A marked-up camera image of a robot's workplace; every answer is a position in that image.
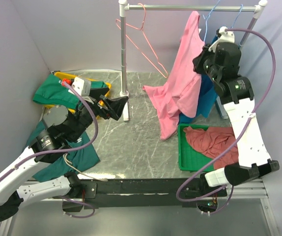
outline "green garment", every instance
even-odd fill
[[[28,146],[32,142],[32,140],[35,139],[40,134],[40,132],[42,132],[44,129],[45,129],[45,125],[42,121],[40,121],[36,129],[30,135],[26,146]],[[78,143],[68,142],[68,144],[72,148],[77,148],[79,146],[88,143],[89,141],[90,139],[88,135],[84,132],[81,135],[81,141],[79,141]],[[72,165],[81,172],[86,171],[87,169],[95,166],[100,161],[93,145],[89,145],[88,147],[83,148],[79,151],[72,151],[68,153],[67,159],[71,161]],[[40,170],[33,177],[39,182],[45,182],[52,180],[54,178],[58,178],[67,172],[76,172],[76,171],[71,167],[67,166],[67,164],[64,162],[63,157],[61,156],[58,160],[50,164],[48,167]]]
[[[63,105],[75,109],[78,98],[68,92],[68,88],[61,85],[60,78],[50,74],[45,82],[36,91],[33,101],[41,105]],[[91,88],[106,88],[107,85],[101,81],[91,81]]]

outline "white rack post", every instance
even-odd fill
[[[130,5],[127,0],[119,0],[119,11],[121,20],[121,96],[129,96],[127,89],[127,65],[126,65],[126,11],[143,10],[141,5]],[[252,29],[262,14],[267,0],[261,0],[256,6],[244,6],[243,12],[253,12],[253,18],[249,23],[248,29]],[[163,10],[163,11],[211,11],[214,6],[194,6],[194,5],[144,5],[146,10]],[[240,11],[240,6],[217,6],[214,11]],[[245,33],[240,45],[245,44],[249,33]],[[123,111],[123,119],[129,120],[128,104]]]

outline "green plastic basket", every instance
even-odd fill
[[[184,128],[191,126],[193,129],[207,130],[207,125],[196,124],[179,124],[178,126],[178,166],[182,171],[198,171],[202,166],[209,163],[211,158],[206,157],[200,152],[194,150],[186,140]],[[213,171],[213,165],[206,168],[204,171]]]

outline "red cloth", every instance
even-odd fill
[[[184,128],[187,142],[203,155],[214,159],[225,151],[236,139],[232,127],[209,127],[203,129]],[[234,146],[227,154],[214,163],[214,169],[238,162],[238,149]]]

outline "blue hanger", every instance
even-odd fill
[[[243,9],[243,4],[240,5],[240,10],[239,10],[238,15],[236,16],[236,18],[235,18],[235,20],[234,20],[233,25],[231,26],[231,28],[234,27],[234,25],[235,25],[235,23],[236,23],[236,21],[237,21],[237,18],[239,17],[239,15],[240,15],[242,9]]]
[[[214,11],[215,7],[217,7],[217,5],[220,3],[221,0],[218,0],[218,2],[214,5],[214,7],[211,9],[211,11],[209,12],[209,14],[205,17],[204,15],[203,18],[205,19],[205,33],[204,33],[204,39],[203,41],[205,42],[205,39],[206,39],[206,34],[208,32],[208,20],[212,14],[212,12]]]

